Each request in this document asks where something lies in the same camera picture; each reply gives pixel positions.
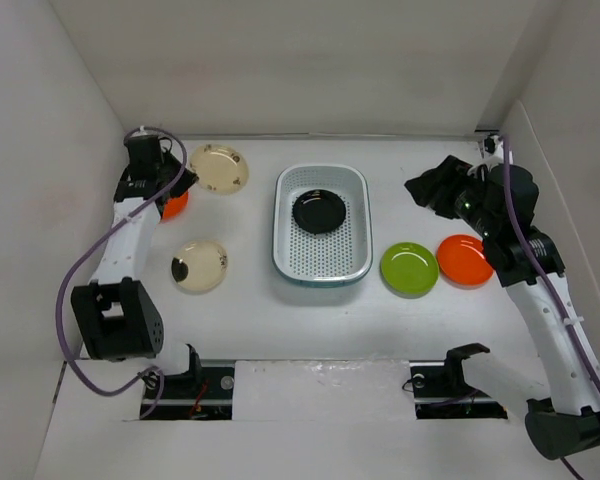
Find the orange plate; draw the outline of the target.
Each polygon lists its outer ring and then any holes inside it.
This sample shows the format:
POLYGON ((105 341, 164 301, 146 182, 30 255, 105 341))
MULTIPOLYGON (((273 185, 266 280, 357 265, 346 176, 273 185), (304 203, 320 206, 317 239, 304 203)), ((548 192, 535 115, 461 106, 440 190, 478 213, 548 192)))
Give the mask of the orange plate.
POLYGON ((486 260, 483 242, 470 235, 456 234, 445 238, 437 249, 436 259, 442 273, 463 287, 479 287, 494 274, 486 260))
POLYGON ((170 198, 164 206, 162 222, 170 221, 179 216, 186 208, 189 200, 189 192, 186 191, 179 197, 170 198))

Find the beige plate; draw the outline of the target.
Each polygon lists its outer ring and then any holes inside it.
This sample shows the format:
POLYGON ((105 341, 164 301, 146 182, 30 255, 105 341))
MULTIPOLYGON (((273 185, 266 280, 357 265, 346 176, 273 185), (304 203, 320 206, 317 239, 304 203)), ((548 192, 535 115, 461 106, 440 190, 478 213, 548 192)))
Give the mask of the beige plate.
POLYGON ((249 167, 237 150, 223 145, 205 144, 188 158, 187 167, 198 177, 201 189, 219 195, 231 195, 246 186, 249 167))
POLYGON ((170 265, 176 285, 189 293, 205 293, 225 278, 228 255, 215 241, 193 241, 177 250, 170 265))

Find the green plate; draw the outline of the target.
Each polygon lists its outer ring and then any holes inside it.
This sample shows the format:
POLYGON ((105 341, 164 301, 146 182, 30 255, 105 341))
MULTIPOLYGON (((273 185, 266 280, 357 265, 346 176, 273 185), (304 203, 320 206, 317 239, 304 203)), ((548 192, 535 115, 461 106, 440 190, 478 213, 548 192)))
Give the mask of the green plate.
POLYGON ((380 272, 393 291, 406 296, 427 294, 439 279, 439 266, 433 253, 413 242, 390 246, 381 257, 380 272))

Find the black plate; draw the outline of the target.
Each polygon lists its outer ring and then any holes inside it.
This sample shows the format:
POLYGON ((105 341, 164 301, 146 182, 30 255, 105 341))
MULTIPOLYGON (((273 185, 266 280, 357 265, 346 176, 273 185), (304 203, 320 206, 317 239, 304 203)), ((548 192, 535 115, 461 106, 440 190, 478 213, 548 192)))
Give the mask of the black plate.
POLYGON ((316 189, 304 192, 294 202, 297 225, 310 234, 326 234, 339 228, 346 218, 344 201, 335 193, 316 189))

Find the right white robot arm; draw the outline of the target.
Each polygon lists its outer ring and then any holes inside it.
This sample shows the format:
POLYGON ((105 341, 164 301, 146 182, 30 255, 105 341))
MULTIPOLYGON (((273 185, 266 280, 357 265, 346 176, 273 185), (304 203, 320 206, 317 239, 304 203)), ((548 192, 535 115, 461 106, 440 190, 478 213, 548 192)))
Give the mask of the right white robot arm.
POLYGON ((482 239, 487 263, 517 307, 547 378, 538 384, 480 343, 448 350, 442 381, 453 393, 478 391, 522 418, 548 460, 600 446, 600 363, 570 306, 565 266, 534 224, 539 188, 532 174, 503 162, 472 167, 454 157, 409 179, 414 202, 465 221, 482 239))

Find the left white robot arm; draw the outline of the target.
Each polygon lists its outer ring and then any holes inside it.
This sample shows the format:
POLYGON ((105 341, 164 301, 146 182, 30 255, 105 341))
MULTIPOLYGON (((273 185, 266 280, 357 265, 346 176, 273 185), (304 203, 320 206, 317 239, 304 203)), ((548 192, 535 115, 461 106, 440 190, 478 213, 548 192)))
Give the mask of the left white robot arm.
POLYGON ((113 223, 98 242, 101 260, 84 285, 71 292, 71 307, 90 358, 141 359, 168 375, 181 396, 202 387, 202 371, 192 365, 190 345, 168 337, 158 308, 142 284, 154 232, 168 202, 183 196, 198 177, 180 157, 163 147, 174 135, 157 127, 138 127, 123 145, 128 164, 113 197, 113 223))

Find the white perforated plastic bin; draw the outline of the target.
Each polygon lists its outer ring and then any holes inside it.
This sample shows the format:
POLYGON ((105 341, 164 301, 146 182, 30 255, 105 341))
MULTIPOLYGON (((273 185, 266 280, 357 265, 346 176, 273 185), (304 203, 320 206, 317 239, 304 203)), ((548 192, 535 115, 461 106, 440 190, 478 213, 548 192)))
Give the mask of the white perforated plastic bin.
POLYGON ((275 188, 272 261, 286 280, 315 288, 353 284, 369 272, 373 237, 368 185, 342 164, 299 164, 282 171, 275 188), (298 224, 293 210, 306 193, 325 191, 341 200, 344 218, 328 232, 298 224))

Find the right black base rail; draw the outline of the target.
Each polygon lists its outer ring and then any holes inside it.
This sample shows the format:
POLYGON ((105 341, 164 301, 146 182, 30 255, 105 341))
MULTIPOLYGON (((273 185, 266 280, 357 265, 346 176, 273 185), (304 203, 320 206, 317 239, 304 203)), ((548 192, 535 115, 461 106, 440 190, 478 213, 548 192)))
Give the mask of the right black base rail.
POLYGON ((442 360, 409 362, 402 390, 413 396, 418 420, 507 420, 506 409, 481 391, 453 385, 442 360))

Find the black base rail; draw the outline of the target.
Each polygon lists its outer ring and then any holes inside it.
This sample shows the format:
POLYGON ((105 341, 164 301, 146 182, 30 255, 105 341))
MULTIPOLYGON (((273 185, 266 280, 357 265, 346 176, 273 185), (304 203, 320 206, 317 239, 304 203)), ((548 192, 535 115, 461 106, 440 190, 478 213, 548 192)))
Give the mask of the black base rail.
POLYGON ((418 420, 507 420, 506 409, 481 391, 453 385, 442 360, 409 362, 402 390, 413 396, 418 420))
POLYGON ((149 413, 158 389, 146 389, 140 419, 149 421, 228 421, 233 414, 234 364, 209 364, 192 373, 167 376, 157 405, 149 413))

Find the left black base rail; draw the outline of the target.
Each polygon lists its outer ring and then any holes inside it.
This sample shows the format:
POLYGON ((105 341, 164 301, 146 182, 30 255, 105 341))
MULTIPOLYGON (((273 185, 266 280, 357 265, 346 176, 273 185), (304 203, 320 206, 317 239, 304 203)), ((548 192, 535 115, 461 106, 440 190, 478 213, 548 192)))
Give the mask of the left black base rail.
POLYGON ((149 421, 228 421, 233 414, 234 364, 209 364, 192 373, 167 376, 157 405, 149 413, 158 389, 146 389, 140 419, 149 421))

